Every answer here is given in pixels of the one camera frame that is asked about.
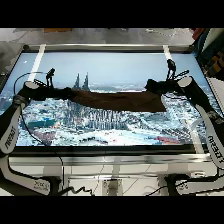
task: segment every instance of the cityscape image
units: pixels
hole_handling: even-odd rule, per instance
[[[1,92],[0,114],[12,102],[15,79],[31,71],[35,57],[35,53],[20,56]],[[177,74],[190,70],[213,108],[222,114],[194,56],[172,54],[172,58]],[[101,93],[145,91],[148,79],[164,81],[168,72],[162,53],[45,53],[38,71],[48,72],[51,68],[56,70],[55,87]],[[17,92],[28,77],[18,81]],[[45,82],[45,75],[35,78]],[[197,110],[184,97],[174,100],[175,95],[166,95],[162,96],[166,112],[118,112],[47,99],[32,101],[23,116],[30,132],[49,146],[183,145],[195,144],[195,138],[206,144],[205,127],[199,122]],[[42,144],[29,135],[20,120],[17,146],[37,145]]]

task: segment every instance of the metal frame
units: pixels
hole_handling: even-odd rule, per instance
[[[38,52],[40,45],[25,45],[22,53],[32,53]],[[170,53],[191,53],[191,46],[178,45],[178,46],[169,46]],[[127,53],[163,53],[163,45],[123,45],[123,44],[62,44],[62,45],[46,45],[45,52],[127,52]],[[65,166],[78,166],[78,165],[124,165],[124,164],[170,164],[170,163],[189,163],[189,162],[206,162],[211,161],[209,154],[179,154],[179,155],[145,155],[140,154],[139,156],[125,156],[120,153],[117,156],[109,156],[106,154],[94,156],[92,155],[77,155],[72,157],[62,157],[63,163]],[[16,150],[10,158],[10,164],[15,166],[20,165],[34,165],[34,166],[54,166],[61,165],[60,161],[57,160],[57,155],[52,155],[53,153],[49,152],[50,155],[43,153],[41,157],[32,157],[36,152],[29,154],[29,152],[22,152],[21,150]]]

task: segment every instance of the dark brown fabric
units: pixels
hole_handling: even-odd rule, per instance
[[[75,97],[71,101],[87,107],[132,112],[165,112],[161,97],[149,91],[96,93],[73,90]]]

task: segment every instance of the logo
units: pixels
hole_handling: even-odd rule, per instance
[[[16,129],[12,126],[12,129],[10,131],[10,134],[9,134],[9,137],[7,138],[7,141],[5,143],[5,147],[8,149],[12,143],[12,140],[15,136],[15,133],[16,133]]]
[[[219,148],[218,148],[217,144],[215,143],[213,136],[208,136],[208,140],[209,140],[209,143],[211,145],[213,152],[215,153],[216,158],[218,159],[218,161],[220,163],[223,163],[224,162],[223,155],[219,151]]]

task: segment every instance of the screen bezel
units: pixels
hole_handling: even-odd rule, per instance
[[[30,45],[21,53],[38,53],[40,45]],[[169,46],[170,53],[190,54],[191,47],[186,45]],[[100,44],[63,44],[46,45],[45,53],[48,52],[117,52],[117,53],[164,53],[163,45],[100,45]],[[206,79],[214,96],[213,88]],[[202,145],[207,153],[207,146]],[[94,157],[94,156],[142,156],[142,155],[195,155],[194,145],[144,145],[144,146],[50,146],[50,150],[43,146],[16,146],[11,154],[15,157],[52,157],[52,152],[61,157]]]

